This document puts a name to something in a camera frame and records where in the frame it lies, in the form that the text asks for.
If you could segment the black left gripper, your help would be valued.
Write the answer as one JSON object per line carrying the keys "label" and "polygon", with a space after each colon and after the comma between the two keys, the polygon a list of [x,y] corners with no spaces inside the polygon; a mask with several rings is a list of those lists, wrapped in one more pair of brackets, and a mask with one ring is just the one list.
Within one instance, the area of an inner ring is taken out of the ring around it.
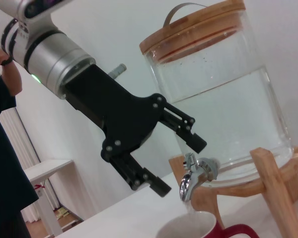
{"label": "black left gripper", "polygon": [[137,97],[96,65],[91,65],[65,85],[67,101],[93,121],[105,134],[101,157],[119,173],[131,190],[147,183],[160,197],[171,187],[143,168],[132,157],[151,135],[158,121],[173,130],[194,152],[207,142],[191,129],[195,119],[158,93]]}

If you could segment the chrome faucet with lever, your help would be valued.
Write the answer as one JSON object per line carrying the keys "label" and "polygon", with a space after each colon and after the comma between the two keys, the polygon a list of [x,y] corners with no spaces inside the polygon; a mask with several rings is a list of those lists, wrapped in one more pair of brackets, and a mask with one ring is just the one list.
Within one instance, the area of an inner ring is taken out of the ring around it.
{"label": "chrome faucet with lever", "polygon": [[188,202],[197,187],[217,179],[221,164],[216,158],[196,159],[193,153],[187,153],[184,156],[183,167],[187,173],[180,182],[179,194],[183,202]]}

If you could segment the red cup white inside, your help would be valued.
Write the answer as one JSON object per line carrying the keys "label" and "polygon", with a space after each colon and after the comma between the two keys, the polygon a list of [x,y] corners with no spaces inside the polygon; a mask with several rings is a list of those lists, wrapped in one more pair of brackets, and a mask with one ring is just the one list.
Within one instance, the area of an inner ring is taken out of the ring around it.
{"label": "red cup white inside", "polygon": [[214,214],[194,212],[170,220],[157,232],[155,238],[232,238],[235,235],[259,238],[248,225],[237,224],[224,229]]}

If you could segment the person forearm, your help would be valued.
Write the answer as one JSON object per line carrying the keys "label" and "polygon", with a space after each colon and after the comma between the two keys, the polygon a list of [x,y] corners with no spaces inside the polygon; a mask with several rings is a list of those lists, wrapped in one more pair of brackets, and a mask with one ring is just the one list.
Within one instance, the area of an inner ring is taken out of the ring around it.
{"label": "person forearm", "polygon": [[22,79],[13,62],[2,67],[1,76],[11,96],[16,96],[22,91]]}

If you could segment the clear glass water dispenser jar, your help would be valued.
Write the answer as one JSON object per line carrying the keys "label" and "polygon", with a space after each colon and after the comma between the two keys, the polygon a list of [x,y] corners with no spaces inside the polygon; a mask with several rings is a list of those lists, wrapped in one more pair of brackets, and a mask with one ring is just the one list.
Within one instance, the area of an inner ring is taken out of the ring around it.
{"label": "clear glass water dispenser jar", "polygon": [[251,150],[271,151],[279,167],[294,152],[245,11],[240,19],[240,31],[184,58],[158,63],[144,55],[161,94],[195,119],[192,132],[207,142],[197,157],[221,163],[208,187],[257,179]]}

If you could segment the wooden dispenser stand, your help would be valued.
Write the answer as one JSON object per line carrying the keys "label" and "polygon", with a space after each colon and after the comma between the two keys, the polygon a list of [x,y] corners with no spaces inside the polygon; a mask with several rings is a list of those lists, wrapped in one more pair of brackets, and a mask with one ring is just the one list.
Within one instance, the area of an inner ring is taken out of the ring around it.
{"label": "wooden dispenser stand", "polygon": [[[293,204],[298,201],[298,147],[291,159],[278,168],[271,151],[256,148],[250,152],[251,162],[255,164],[259,178],[224,187],[197,187],[188,201],[197,211],[215,215],[222,225],[218,208],[218,195],[250,197],[261,194],[279,228],[282,238],[298,238],[298,214]],[[180,186],[187,173],[183,167],[184,156],[169,160],[173,174]]]}

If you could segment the yellow paper stack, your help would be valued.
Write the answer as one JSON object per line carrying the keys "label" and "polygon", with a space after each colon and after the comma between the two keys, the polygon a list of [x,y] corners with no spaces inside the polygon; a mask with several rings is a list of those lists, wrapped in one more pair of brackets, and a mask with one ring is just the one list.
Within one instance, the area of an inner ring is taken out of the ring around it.
{"label": "yellow paper stack", "polygon": [[58,220],[62,217],[67,216],[68,214],[69,214],[69,211],[64,207],[61,207],[56,211],[56,217]]}

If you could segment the white side table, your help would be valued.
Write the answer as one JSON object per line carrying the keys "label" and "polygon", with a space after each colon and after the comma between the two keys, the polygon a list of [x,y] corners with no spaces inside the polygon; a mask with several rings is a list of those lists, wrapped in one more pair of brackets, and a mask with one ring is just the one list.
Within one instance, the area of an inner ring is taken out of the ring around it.
{"label": "white side table", "polygon": [[[64,168],[72,165],[72,160],[46,160],[40,162],[32,167],[24,170],[27,178],[32,184],[43,184],[53,174],[63,170]],[[63,229],[54,214],[54,211],[49,203],[47,195],[44,193],[43,188],[35,190],[39,199],[33,203],[37,209],[43,225],[48,233],[45,238],[55,238],[63,233]]]}

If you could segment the round wooden jar lid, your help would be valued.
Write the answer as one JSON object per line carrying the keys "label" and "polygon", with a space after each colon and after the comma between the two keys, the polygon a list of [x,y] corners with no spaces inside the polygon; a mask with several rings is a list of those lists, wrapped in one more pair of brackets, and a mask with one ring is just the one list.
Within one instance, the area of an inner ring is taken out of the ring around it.
{"label": "round wooden jar lid", "polygon": [[242,29],[243,0],[225,0],[162,27],[140,43],[154,62],[172,62],[210,47]]}

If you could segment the white ribbed curtain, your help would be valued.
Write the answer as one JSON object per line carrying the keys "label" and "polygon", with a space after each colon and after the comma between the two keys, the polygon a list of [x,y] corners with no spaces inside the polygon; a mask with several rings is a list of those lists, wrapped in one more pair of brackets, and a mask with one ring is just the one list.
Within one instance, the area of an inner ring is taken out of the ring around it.
{"label": "white ribbed curtain", "polygon": [[[17,154],[22,168],[25,170],[40,163],[35,149],[31,144],[24,126],[17,114],[16,108],[3,111],[0,114],[0,122]],[[60,203],[55,192],[52,191],[50,181],[47,179],[45,182],[41,182],[40,184],[45,187],[43,188],[43,195],[47,196],[52,209],[58,209],[60,207]],[[34,204],[23,209],[21,213],[26,222],[33,223],[40,219],[40,215]]]}

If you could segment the person in black shirt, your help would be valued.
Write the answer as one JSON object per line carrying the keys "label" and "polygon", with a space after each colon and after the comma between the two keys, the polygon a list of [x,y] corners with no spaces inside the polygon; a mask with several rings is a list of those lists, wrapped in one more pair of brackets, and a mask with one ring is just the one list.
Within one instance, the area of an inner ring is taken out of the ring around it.
{"label": "person in black shirt", "polygon": [[[0,114],[16,106],[0,77]],[[0,123],[0,238],[31,238],[21,210],[38,200]]]}

